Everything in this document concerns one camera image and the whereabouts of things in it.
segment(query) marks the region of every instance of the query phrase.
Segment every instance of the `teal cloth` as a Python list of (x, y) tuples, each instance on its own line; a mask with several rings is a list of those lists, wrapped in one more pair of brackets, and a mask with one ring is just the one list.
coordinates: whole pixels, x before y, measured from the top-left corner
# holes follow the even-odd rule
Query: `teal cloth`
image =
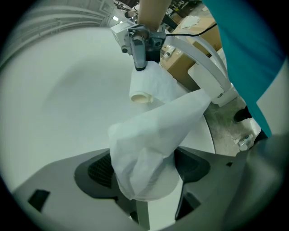
[(271, 136), (256, 102), (278, 74), (286, 53), (263, 18), (246, 1), (203, 0), (203, 3), (219, 27), (231, 83), (252, 117)]

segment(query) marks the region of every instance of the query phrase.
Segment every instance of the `black shoe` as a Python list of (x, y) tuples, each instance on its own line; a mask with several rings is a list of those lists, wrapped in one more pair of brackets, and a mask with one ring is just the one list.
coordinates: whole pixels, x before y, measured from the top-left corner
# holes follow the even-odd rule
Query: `black shoe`
[(244, 109), (237, 111), (237, 113), (234, 115), (234, 121), (237, 123), (248, 118), (252, 118), (252, 116), (247, 106)]

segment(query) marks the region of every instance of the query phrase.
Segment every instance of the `open cardboard box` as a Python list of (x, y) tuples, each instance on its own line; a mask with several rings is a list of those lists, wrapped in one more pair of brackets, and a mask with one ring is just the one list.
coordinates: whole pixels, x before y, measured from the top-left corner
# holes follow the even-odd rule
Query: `open cardboard box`
[[(184, 20), (182, 20), (173, 33), (179, 33), (183, 22)], [(184, 29), (198, 34), (214, 24), (215, 20), (212, 17), (200, 17), (200, 21), (197, 25)], [(202, 34), (201, 37), (205, 39), (216, 51), (222, 48), (218, 26), (215, 26), (206, 33)], [(192, 46), (195, 46), (206, 55), (209, 54), (209, 52), (202, 45), (196, 42), (193, 37), (186, 38), (192, 44)], [(164, 46), (162, 49), (163, 51), (166, 51), (167, 48)], [(167, 60), (161, 58), (160, 64), (187, 89), (191, 91), (199, 89), (198, 85), (188, 74), (188, 70), (195, 64), (195, 61), (183, 54), (180, 50), (175, 49)]]

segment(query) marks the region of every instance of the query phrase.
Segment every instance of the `black cable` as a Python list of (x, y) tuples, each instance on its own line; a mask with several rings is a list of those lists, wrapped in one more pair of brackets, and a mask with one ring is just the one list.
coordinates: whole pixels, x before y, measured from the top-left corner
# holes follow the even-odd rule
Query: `black cable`
[(196, 37), (196, 36), (202, 35), (203, 33), (206, 33), (208, 30), (212, 29), (216, 25), (217, 24), (215, 23), (213, 26), (210, 26), (209, 28), (207, 28), (206, 30), (204, 30), (203, 32), (201, 32), (199, 34), (167, 34), (167, 36), (190, 36), (190, 37)]

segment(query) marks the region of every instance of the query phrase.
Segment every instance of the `black mesh grille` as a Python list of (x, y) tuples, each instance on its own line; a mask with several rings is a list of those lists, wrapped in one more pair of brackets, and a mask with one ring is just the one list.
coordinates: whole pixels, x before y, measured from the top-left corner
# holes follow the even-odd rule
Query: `black mesh grille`
[(112, 160), (109, 154), (92, 163), (88, 168), (89, 177), (108, 188), (112, 187), (113, 172)]

